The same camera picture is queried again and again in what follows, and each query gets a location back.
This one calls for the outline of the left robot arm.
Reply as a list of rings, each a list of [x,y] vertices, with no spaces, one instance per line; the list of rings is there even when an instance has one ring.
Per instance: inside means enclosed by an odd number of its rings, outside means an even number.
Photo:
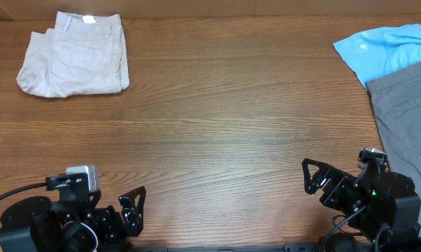
[[[129,237],[143,230],[143,186],[118,197],[122,207],[98,208],[101,192],[59,191],[59,200],[35,196],[8,207],[0,217],[3,251],[130,251]]]

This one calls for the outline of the beige shorts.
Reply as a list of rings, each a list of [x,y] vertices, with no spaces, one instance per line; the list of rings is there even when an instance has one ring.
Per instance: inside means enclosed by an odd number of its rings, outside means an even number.
[[[129,66],[120,15],[57,12],[53,28],[31,33],[16,81],[27,94],[45,98],[127,89]]]

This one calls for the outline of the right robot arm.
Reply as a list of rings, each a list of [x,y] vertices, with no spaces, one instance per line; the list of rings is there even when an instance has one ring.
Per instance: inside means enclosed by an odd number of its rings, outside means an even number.
[[[372,242],[373,251],[421,251],[421,199],[413,180],[387,171],[384,157],[360,163],[362,172],[353,176],[327,163],[302,161],[306,193],[322,189],[322,205],[345,216],[322,240],[320,250],[334,251],[334,233],[347,223]]]

